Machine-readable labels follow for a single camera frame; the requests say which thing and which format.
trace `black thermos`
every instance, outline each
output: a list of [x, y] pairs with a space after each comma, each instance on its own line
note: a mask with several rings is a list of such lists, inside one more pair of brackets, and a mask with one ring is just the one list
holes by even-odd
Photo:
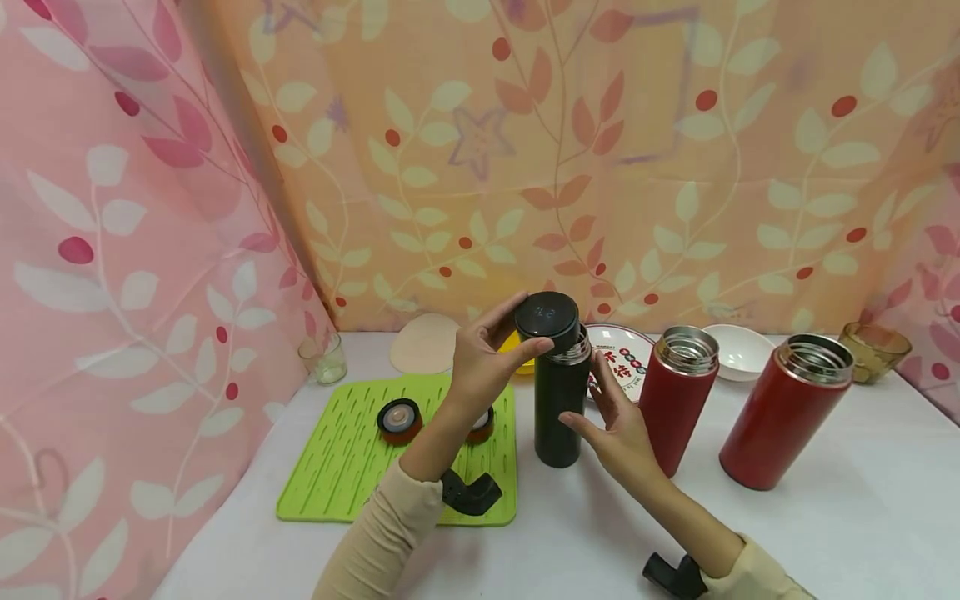
[[521, 340], [553, 340], [534, 363], [534, 449], [546, 465], [569, 467], [580, 458], [580, 436], [557, 417], [584, 414], [592, 354], [577, 303], [560, 292], [537, 292], [516, 308], [514, 321]]

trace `thermos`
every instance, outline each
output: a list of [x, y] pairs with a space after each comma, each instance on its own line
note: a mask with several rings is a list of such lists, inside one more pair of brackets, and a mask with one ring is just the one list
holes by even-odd
[[807, 333], [774, 349], [720, 450], [727, 474], [772, 490], [850, 388], [853, 362], [844, 345]]
[[720, 369], [719, 345], [697, 327], [670, 327], [654, 344], [638, 406], [650, 445], [667, 477], [677, 473], [686, 445]]
[[592, 347], [573, 298], [537, 292], [514, 312], [521, 340], [546, 337], [554, 347], [534, 362], [534, 449], [544, 464], [566, 468], [580, 458], [580, 436], [558, 421], [584, 413]]

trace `bottle neck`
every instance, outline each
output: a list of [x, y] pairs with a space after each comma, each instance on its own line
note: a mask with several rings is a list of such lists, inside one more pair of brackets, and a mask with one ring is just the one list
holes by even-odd
[[703, 375], [718, 366], [720, 346], [712, 335], [698, 327], [670, 327], [654, 346], [662, 364], [685, 375]]
[[843, 344], [822, 335], [792, 335], [777, 348], [777, 361], [792, 377], [826, 387], [844, 386], [853, 378], [853, 355]]
[[590, 354], [593, 352], [593, 346], [590, 345], [587, 328], [583, 324], [579, 326], [577, 341], [569, 350], [557, 354], [543, 355], [541, 358], [557, 365], [579, 365], [585, 360], [589, 360]]

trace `beige sleeve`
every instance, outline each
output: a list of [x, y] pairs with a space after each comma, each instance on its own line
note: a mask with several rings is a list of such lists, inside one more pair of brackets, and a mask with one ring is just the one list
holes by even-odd
[[717, 600], [802, 600], [813, 598], [783, 571], [783, 567], [756, 542], [738, 534], [746, 542], [730, 575], [712, 579], [701, 572], [709, 590], [707, 598]]
[[411, 478], [399, 463], [380, 484], [340, 541], [313, 600], [385, 600], [414, 549], [444, 511], [444, 486]]

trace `red thermos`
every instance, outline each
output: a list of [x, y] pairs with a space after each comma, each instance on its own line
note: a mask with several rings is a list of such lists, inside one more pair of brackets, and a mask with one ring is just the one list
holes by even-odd
[[697, 327], [663, 332], [650, 351], [638, 406], [650, 445], [667, 477], [673, 477], [704, 410], [720, 363], [717, 341]]
[[808, 333], [777, 347], [720, 450], [734, 481], [772, 490], [853, 381], [843, 344]]

